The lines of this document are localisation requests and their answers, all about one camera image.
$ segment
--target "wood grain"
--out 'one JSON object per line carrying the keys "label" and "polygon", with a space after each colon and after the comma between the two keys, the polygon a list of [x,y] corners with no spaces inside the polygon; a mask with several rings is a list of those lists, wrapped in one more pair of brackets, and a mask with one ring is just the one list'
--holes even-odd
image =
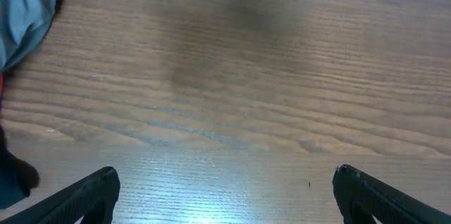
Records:
{"label": "wood grain", "polygon": [[1,218],[109,165],[121,179],[114,223],[340,223],[331,181],[341,163],[451,213],[450,160],[27,141],[11,150],[42,185]]}
{"label": "wood grain", "polygon": [[451,155],[451,0],[65,0],[10,138]]}

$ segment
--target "teal cloth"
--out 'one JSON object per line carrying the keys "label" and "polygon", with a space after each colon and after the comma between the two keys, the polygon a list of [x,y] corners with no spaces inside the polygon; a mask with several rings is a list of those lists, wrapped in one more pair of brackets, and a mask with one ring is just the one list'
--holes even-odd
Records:
{"label": "teal cloth", "polygon": [[36,49],[50,28],[56,0],[0,0],[0,72]]}

